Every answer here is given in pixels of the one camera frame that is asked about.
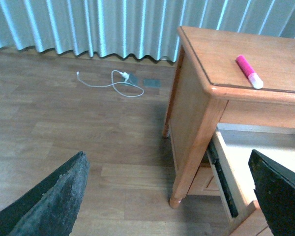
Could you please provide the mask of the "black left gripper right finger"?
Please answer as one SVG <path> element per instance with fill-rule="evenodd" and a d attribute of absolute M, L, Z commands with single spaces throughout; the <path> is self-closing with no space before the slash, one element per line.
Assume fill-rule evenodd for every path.
<path fill-rule="evenodd" d="M 248 165 L 271 232 L 275 236 L 295 236 L 295 172 L 255 149 Z"/>

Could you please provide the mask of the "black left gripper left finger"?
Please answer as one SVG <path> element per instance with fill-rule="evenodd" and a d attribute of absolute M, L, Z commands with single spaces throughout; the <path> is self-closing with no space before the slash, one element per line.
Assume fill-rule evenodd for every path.
<path fill-rule="evenodd" d="M 89 161 L 81 151 L 0 211 L 0 236 L 68 236 L 83 201 Z"/>

